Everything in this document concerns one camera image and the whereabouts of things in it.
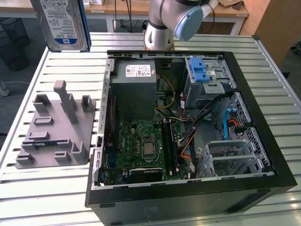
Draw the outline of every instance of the connector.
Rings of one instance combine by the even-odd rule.
[[[236,126],[234,127],[234,133],[244,133],[247,129],[247,126]]]
[[[231,112],[230,112],[230,118],[231,119],[236,119],[237,118],[237,109],[236,108],[234,108],[234,109],[231,110]]]
[[[190,58],[190,66],[195,82],[210,82],[210,77],[206,73],[206,66],[201,58]]]

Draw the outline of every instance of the wd hard drive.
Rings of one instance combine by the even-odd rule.
[[[31,0],[50,51],[90,51],[82,0]]]

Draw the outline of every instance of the white tabletop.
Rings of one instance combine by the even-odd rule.
[[[56,80],[67,82],[75,99],[101,99],[106,51],[143,49],[140,33],[91,33],[89,53],[50,53],[45,50],[37,71],[0,152],[0,225],[98,226],[93,211],[84,206],[89,164],[40,169],[16,169],[16,156],[27,133],[37,93],[59,99]],[[231,51],[270,125],[271,131],[299,184],[287,193],[264,200],[247,212],[177,220],[172,225],[300,225],[301,215],[301,104],[259,41],[250,36],[198,35],[174,42],[176,50]],[[91,145],[95,145],[100,101],[96,102]]]

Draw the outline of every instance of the motherboard chip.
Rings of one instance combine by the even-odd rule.
[[[156,159],[156,138],[143,137],[142,140],[142,158],[146,162],[152,162]]]
[[[153,143],[143,144],[143,154],[144,155],[154,155]]]

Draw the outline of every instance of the power supply label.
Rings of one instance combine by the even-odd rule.
[[[150,65],[127,65],[126,77],[151,77]]]
[[[53,38],[60,44],[77,41],[72,17],[67,13],[68,0],[40,0]]]

